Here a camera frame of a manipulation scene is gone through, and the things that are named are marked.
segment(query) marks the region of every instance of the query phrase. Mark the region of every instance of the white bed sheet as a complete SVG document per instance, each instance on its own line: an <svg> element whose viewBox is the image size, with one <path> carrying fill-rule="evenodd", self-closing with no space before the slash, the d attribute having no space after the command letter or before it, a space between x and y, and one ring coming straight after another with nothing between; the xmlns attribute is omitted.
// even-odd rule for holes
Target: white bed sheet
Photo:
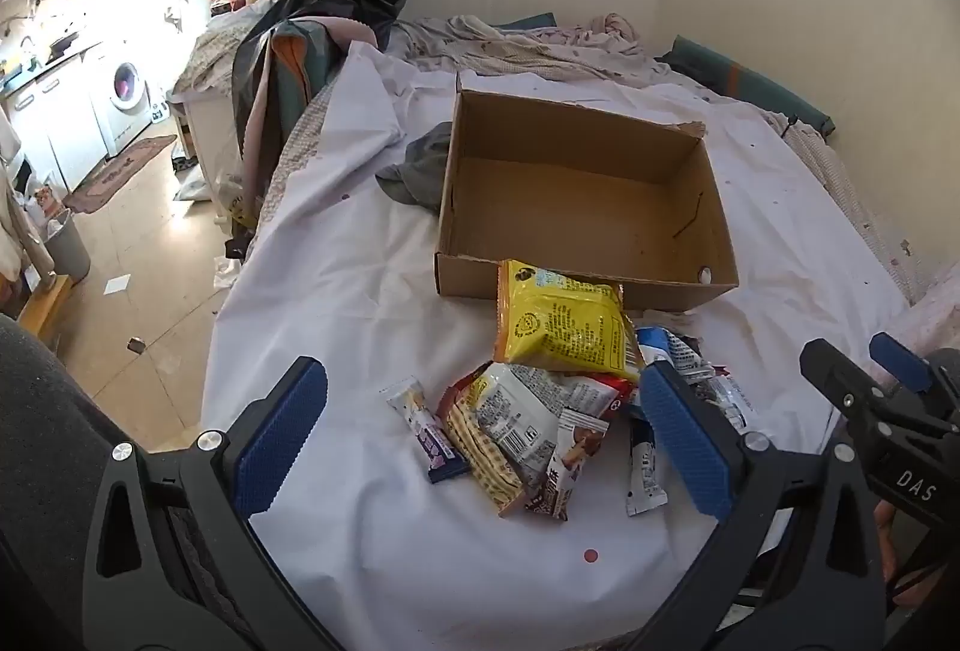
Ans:
<svg viewBox="0 0 960 651"><path fill-rule="evenodd" d="M800 378L803 344L856 359L906 307L807 168L748 104L675 85L643 90L532 74L464 85L577 101L656 122L700 120L741 284L692 331L731 368L782 448L822 448L832 410ZM203 425L227 428L299 355L322 361L329 402L253 528L318 619L363 651L558 651L640 626L712 531L661 459L669 504L627 517L627 439L615 424L570 521L499 518L469 477L431 486L406 424L377 394L412 374L435 402L490 357L493 302L437 296L437 220L399 205L373 171L452 117L452 74L354 43L318 154L293 173L217 319ZM584 551L599 557L588 563Z"/></svg>

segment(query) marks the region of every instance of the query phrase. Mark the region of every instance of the door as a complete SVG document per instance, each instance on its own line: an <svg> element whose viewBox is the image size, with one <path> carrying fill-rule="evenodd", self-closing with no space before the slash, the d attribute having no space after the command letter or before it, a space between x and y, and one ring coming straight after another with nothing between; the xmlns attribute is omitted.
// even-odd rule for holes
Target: door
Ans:
<svg viewBox="0 0 960 651"><path fill-rule="evenodd" d="M113 92L110 101L124 112L132 110L143 98L143 79L133 63L124 61L113 70Z"/></svg>
<svg viewBox="0 0 960 651"><path fill-rule="evenodd" d="M30 162L39 181L48 176L61 188L66 186L56 163L53 148L47 138L46 119L43 117L42 101L37 101L36 85L17 91L7 101L10 125L20 138L20 147Z"/></svg>
<svg viewBox="0 0 960 651"><path fill-rule="evenodd" d="M66 187L72 191L107 155L80 58L54 69L50 77L37 82L37 89L50 146Z"/></svg>

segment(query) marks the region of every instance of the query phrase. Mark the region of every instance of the snack pile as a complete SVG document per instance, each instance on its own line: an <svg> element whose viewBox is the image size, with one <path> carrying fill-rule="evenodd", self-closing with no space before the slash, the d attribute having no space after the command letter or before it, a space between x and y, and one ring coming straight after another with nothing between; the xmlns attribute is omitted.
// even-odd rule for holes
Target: snack pile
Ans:
<svg viewBox="0 0 960 651"><path fill-rule="evenodd" d="M431 482L471 472L499 515L568 519L568 501L611 419L631 426L628 515L664 505L654 433L638 403L640 370L669 361L738 431L755 411L733 378L690 337L660 326L634 330L620 293L520 261L498 272L493 361L446 390L434 416L416 378L385 389L429 460Z"/></svg>

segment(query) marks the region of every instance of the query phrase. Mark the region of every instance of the tiled floor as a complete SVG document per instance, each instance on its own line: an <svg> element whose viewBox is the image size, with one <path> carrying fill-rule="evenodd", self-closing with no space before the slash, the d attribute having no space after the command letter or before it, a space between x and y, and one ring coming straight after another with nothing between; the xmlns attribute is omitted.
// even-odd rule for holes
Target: tiled floor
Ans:
<svg viewBox="0 0 960 651"><path fill-rule="evenodd" d="M176 133L172 121L145 136ZM187 445L197 433L223 231L210 202L173 202L179 183L165 149L105 206L78 215L90 274L64 306L58 354L99 407L144 448ZM104 296L111 277L126 291ZM147 350L127 349L139 337Z"/></svg>

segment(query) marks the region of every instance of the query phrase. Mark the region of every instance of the open cardboard box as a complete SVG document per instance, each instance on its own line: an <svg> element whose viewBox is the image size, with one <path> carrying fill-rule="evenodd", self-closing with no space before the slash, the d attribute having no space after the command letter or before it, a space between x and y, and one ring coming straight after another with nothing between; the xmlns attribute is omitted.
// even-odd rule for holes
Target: open cardboard box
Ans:
<svg viewBox="0 0 960 651"><path fill-rule="evenodd" d="M632 310L688 310L736 288L703 134L697 122L657 125L460 90L434 256L437 291L496 298L497 263L509 258L621 284Z"/></svg>

